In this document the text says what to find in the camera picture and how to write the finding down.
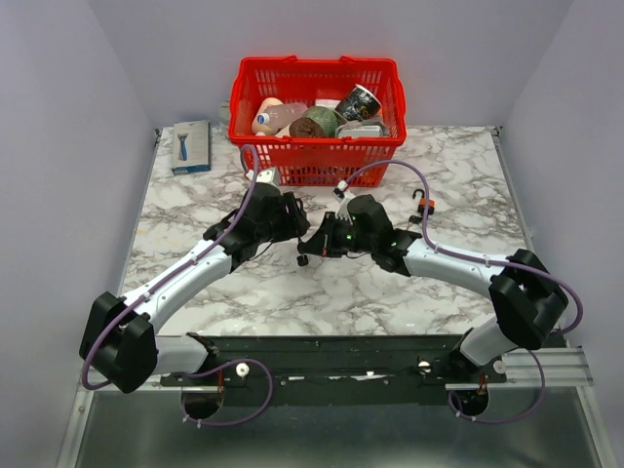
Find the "small black box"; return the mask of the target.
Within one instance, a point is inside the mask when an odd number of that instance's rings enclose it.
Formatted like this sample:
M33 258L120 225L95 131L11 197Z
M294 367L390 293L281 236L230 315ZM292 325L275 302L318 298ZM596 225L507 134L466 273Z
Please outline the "small black box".
M296 258L296 261L299 267L305 267L309 264L309 257L306 254L300 254Z

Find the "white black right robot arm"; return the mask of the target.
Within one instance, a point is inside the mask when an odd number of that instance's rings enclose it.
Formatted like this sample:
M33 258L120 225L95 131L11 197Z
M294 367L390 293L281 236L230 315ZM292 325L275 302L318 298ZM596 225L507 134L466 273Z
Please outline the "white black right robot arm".
M489 298L493 318L463 334L444 359L449 374L462 382L516 348L540 349L568 306L566 294L547 278L533 252L519 249L509 257L443 253L422 234L394 226L371 195L326 213L319 229L297 249L327 258L367 254L386 272L440 280Z

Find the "black-headed key bunch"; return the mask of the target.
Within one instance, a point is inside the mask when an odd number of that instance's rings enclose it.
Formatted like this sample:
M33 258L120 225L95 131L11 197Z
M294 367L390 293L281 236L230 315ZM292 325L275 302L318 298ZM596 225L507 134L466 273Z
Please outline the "black-headed key bunch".
M421 229L423 226L423 216L419 214L412 214L409 216L407 229Z

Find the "orange black Opel padlock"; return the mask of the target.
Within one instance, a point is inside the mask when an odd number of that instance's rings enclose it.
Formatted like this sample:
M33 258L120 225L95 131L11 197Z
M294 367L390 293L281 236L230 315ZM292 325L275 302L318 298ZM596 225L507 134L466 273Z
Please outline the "orange black Opel padlock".
M435 212L435 201L427 198L423 189L414 189L411 198L417 201L417 213L419 215L432 215Z

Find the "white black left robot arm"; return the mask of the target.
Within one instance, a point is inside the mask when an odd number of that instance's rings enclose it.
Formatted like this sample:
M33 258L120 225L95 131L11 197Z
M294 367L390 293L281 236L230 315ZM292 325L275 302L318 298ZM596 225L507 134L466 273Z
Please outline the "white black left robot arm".
M300 238L309 226L292 192L269 183L252 186L238 209L156 278L122 296L104 292L95 299L79 347L82 373L96 370L124 393L159 374L209 383L216 362L207 341L192 333L161 337L159 330L201 290L255 257L261 245Z

